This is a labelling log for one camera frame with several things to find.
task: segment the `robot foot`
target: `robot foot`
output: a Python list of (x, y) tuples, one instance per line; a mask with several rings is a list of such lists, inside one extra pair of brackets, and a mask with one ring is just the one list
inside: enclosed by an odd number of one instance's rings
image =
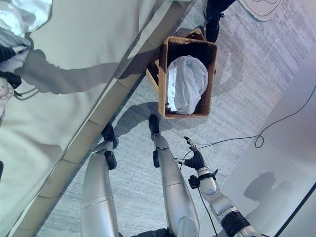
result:
[(149, 129), (152, 136), (152, 140), (154, 140), (154, 134), (160, 133), (159, 118), (156, 115), (152, 114), (149, 116), (148, 123), (149, 123)]
[(110, 141), (113, 142), (113, 149), (115, 149), (118, 144), (119, 144), (119, 140), (116, 138), (115, 134), (114, 134), (114, 130), (113, 127), (110, 123), (108, 123), (105, 128), (103, 129), (103, 131), (101, 132), (104, 141)]

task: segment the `white cloth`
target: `white cloth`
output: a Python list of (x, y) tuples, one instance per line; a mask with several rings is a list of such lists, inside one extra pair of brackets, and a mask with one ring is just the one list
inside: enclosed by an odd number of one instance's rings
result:
[(190, 115), (207, 87), (207, 69), (200, 60), (182, 56), (168, 67), (167, 107), (172, 112)]
[(48, 20), (51, 4), (52, 0), (0, 0), (0, 27), (24, 37)]
[[(5, 47), (26, 45), (31, 42), (24, 38), (42, 26), (49, 16), (52, 0), (0, 0), (0, 44)], [(0, 65), (3, 72), (14, 72), (21, 68), (29, 50), (16, 55)]]

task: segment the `silver robot leg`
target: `silver robot leg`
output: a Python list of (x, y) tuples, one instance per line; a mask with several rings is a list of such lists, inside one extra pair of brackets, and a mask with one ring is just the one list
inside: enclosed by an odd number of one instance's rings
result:
[(152, 129), (154, 165), (160, 167), (168, 228), (176, 237), (198, 237), (199, 221), (190, 192), (173, 155), (158, 128)]
[(109, 168), (112, 169), (112, 151), (93, 153), (85, 173), (81, 201), (82, 237), (119, 237)]

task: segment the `bed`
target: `bed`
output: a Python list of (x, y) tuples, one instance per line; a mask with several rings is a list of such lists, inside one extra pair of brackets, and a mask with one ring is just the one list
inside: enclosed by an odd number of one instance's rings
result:
[(54, 0), (0, 128), (0, 236), (32, 236), (188, 4)]

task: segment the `white wall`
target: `white wall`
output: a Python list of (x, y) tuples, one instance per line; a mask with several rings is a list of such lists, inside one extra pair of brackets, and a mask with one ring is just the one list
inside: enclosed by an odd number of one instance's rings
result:
[[(300, 108), (315, 84), (316, 45), (262, 128)], [(254, 142), (249, 146), (222, 191), (253, 226), (274, 236), (316, 181), (316, 94), (300, 113), (270, 127), (263, 135), (263, 147), (254, 148)], [(200, 224), (201, 237), (214, 235), (207, 213)]]
[(280, 237), (299, 237), (316, 235), (316, 191), (296, 213)]

